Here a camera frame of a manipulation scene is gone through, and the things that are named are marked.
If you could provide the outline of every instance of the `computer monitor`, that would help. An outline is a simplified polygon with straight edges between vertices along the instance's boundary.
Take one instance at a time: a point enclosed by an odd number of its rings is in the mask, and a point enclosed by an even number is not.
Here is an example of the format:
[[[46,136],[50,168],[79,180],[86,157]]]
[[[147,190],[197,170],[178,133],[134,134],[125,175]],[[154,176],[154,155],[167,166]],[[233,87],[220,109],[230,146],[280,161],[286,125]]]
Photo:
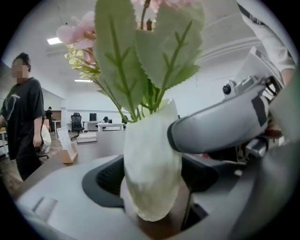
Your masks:
[[[90,121],[97,121],[97,113],[90,113]]]

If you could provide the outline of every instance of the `white vase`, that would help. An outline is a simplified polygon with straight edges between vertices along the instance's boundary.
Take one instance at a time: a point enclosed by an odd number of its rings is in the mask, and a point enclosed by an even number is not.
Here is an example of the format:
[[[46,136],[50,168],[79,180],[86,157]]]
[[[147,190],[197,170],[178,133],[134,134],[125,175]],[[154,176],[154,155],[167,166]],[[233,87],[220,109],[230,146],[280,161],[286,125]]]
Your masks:
[[[124,167],[135,212],[146,221],[164,218],[175,203],[181,179],[181,153],[167,138],[168,127],[178,119],[173,99],[164,99],[157,112],[128,123]]]

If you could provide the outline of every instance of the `table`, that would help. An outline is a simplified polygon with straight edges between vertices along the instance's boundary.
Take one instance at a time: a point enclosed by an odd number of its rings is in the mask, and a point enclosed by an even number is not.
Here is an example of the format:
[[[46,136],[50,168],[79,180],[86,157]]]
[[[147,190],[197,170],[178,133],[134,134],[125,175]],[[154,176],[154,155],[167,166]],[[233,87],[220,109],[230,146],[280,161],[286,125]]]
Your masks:
[[[123,131],[124,123],[98,123],[98,131],[103,131],[103,127],[120,127]]]
[[[82,121],[82,123],[83,123],[83,128],[84,128],[84,123],[87,123],[87,127],[88,127],[88,130],[87,130],[87,132],[89,131],[89,123],[100,123],[101,121]]]
[[[4,134],[6,133],[6,130],[1,130],[0,131],[0,134],[1,134],[1,137],[2,137],[2,141],[3,141],[3,147],[4,147],[4,152],[5,152],[5,157],[7,158],[8,157],[8,152],[6,151],[6,145],[5,144],[5,140],[4,140]]]
[[[60,120],[54,120],[53,122],[54,122],[54,129],[55,129],[55,132],[57,133],[57,131],[56,131],[56,123],[57,123],[57,122],[60,122]]]
[[[75,159],[73,164],[61,163],[59,154],[50,157],[20,186],[14,195],[14,199],[17,200],[17,198],[24,192],[55,170],[65,168],[70,165],[86,163],[98,158],[123,154],[125,131],[103,131],[96,132],[96,134],[97,142],[77,144],[75,141],[78,157]],[[132,202],[128,195],[126,182],[124,180],[121,185],[121,197],[124,200],[128,221],[132,221],[152,239],[165,239],[180,232],[180,227],[188,204],[188,195],[188,188],[182,181],[176,202],[170,213],[160,221],[146,222],[139,218],[134,212]]]

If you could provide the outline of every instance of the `hand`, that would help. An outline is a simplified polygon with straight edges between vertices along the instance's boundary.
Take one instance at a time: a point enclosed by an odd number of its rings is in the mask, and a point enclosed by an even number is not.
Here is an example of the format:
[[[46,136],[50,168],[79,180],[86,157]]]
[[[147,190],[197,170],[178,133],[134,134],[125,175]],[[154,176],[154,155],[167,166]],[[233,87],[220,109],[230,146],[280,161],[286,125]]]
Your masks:
[[[274,120],[269,122],[267,129],[264,132],[264,135],[269,138],[280,138],[282,137],[282,133],[279,127],[275,124]]]
[[[34,134],[34,136],[33,136],[33,146],[36,148],[36,147],[39,147],[41,144],[42,144],[41,135]]]

